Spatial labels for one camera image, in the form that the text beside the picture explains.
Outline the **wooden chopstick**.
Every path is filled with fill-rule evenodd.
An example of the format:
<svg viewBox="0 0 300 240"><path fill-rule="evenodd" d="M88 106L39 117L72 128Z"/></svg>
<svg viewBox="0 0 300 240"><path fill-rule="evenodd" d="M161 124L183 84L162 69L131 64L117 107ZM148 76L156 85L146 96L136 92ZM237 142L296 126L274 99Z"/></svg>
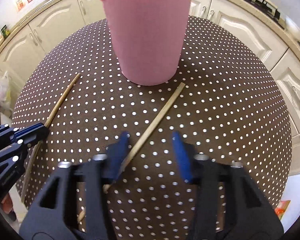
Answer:
<svg viewBox="0 0 300 240"><path fill-rule="evenodd" d="M78 73L75 78L70 82L70 84L68 85L68 87L66 88L66 90L64 91L64 93L61 95L61 97L59 98L59 100L57 101L57 103L55 104L55 106L53 107L52 111L50 112L50 115L48 116L44 126L46 128L49 128L53 119L55 118L59 108L61 107L62 103L65 101L66 97L68 96L68 94L70 93L70 91L72 90L72 88L74 87L74 85L77 83L77 81L79 80L79 78L81 77L81 74ZM23 187L22 187L22 191L21 191L21 202L25 203L25 196L26 196L26 191L28 188L28 184L30 181L30 177L31 177L31 170L32 170L32 166L33 163L36 159L36 156L39 152L39 149L41 147L42 141L38 142L38 144L36 146L34 146L28 165L27 165L27 169L25 171L25 176L24 176L24 180L23 180Z"/></svg>
<svg viewBox="0 0 300 240"><path fill-rule="evenodd" d="M178 81L147 87L119 78L87 82L75 90L67 137L71 159L80 163L90 160L95 154L105 153L122 132L128 133L129 153L120 176L105 189L116 196L113 206L129 202L129 193L145 193L141 182L149 170L162 177L166 163L159 157L169 153L169 129L163 121L184 89L185 84Z"/></svg>

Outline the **pink utensil cup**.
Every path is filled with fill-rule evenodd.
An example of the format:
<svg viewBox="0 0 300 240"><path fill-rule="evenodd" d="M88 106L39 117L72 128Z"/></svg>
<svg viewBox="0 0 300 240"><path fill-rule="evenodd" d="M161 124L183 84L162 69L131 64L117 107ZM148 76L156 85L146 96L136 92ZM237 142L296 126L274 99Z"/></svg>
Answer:
<svg viewBox="0 0 300 240"><path fill-rule="evenodd" d="M122 74L142 86L177 71L191 0L101 0Z"/></svg>

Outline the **orange snack bag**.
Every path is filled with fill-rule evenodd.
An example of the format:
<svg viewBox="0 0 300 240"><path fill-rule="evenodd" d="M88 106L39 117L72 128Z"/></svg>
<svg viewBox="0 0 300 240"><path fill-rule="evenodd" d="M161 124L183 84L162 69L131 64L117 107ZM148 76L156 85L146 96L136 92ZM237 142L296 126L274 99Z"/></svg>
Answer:
<svg viewBox="0 0 300 240"><path fill-rule="evenodd" d="M282 219L283 215L288 209L289 204L290 204L290 200L281 200L279 201L277 207L275 207L275 213L278 216L279 220Z"/></svg>

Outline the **brown polka dot tablecloth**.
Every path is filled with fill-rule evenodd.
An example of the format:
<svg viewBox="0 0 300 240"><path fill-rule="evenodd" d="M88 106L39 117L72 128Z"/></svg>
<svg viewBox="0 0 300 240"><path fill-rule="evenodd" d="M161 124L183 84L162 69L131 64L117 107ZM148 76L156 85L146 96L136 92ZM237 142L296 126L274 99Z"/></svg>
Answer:
<svg viewBox="0 0 300 240"><path fill-rule="evenodd" d="M139 86L122 74L106 20L51 50L26 81L12 125L45 122L77 73L32 167L29 207L60 161L84 163L121 132L135 144L180 83L185 88L108 191L118 239L184 239L196 188L180 177L172 133L212 161L240 161L272 206L292 157L288 110L270 72L240 40L208 20L187 23L178 69L167 83Z"/></svg>

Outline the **white bowl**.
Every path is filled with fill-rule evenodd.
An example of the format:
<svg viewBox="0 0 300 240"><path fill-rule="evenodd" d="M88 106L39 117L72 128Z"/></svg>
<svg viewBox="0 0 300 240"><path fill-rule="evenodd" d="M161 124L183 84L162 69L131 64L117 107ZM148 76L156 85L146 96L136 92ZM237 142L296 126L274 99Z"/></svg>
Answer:
<svg viewBox="0 0 300 240"><path fill-rule="evenodd" d="M300 41L300 28L288 16L285 18L286 30L296 41Z"/></svg>

